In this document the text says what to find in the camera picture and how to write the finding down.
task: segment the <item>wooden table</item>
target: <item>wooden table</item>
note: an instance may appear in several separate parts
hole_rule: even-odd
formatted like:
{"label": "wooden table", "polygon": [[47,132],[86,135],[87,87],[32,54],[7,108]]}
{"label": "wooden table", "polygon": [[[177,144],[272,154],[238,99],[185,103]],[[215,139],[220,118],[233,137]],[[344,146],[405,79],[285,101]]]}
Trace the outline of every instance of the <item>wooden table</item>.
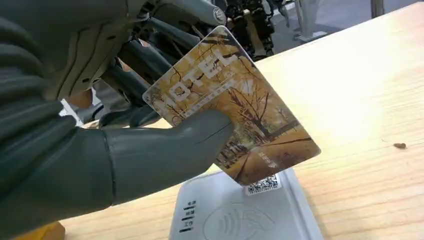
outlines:
{"label": "wooden table", "polygon": [[[257,66],[322,149],[294,169],[325,238],[424,239],[424,3]],[[166,240],[179,188],[64,220],[67,239]]]}

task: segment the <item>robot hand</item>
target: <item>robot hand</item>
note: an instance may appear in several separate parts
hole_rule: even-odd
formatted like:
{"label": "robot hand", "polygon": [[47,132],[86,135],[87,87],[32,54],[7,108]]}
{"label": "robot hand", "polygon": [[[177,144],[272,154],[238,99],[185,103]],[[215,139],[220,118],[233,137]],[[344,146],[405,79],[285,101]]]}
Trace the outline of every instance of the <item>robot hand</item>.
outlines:
{"label": "robot hand", "polygon": [[0,8],[0,239],[204,172],[232,134],[205,111],[171,129],[82,129],[57,99],[90,87],[143,0],[22,0]]}

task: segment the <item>sticker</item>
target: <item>sticker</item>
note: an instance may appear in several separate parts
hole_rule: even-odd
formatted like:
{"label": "sticker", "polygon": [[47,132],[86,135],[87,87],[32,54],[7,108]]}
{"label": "sticker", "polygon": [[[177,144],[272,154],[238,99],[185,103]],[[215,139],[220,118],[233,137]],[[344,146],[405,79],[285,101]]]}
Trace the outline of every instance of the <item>sticker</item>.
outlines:
{"label": "sticker", "polygon": [[246,195],[248,196],[265,193],[279,188],[281,188],[281,182],[277,174],[269,176],[245,187]]}

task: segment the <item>contactless symbol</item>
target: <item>contactless symbol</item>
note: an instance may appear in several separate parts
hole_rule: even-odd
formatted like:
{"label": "contactless symbol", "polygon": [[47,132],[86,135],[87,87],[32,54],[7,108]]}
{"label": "contactless symbol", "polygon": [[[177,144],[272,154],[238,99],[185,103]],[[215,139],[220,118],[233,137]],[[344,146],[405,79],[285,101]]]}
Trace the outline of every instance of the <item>contactless symbol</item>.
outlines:
{"label": "contactless symbol", "polygon": [[203,225],[207,240],[250,240],[269,232],[275,222],[263,211],[243,203],[232,203],[213,211]]}

